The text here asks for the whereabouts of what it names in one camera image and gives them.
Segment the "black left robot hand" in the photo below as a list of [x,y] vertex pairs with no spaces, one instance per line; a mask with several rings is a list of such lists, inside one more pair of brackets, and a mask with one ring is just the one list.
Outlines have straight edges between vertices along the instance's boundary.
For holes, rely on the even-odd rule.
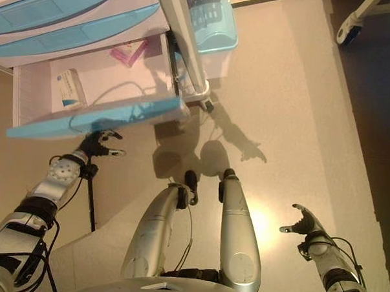
[[86,136],[80,143],[77,150],[82,151],[88,158],[93,156],[124,156],[126,152],[119,149],[110,149],[102,144],[109,138],[113,137],[122,140],[123,137],[114,130],[94,131]]

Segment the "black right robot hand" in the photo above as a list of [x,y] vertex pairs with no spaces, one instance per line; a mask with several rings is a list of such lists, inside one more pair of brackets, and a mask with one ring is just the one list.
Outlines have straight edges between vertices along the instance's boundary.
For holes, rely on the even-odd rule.
[[325,236],[325,229],[318,218],[304,205],[295,203],[292,207],[301,212],[302,218],[292,224],[284,225],[279,228],[281,233],[297,233],[307,236]]

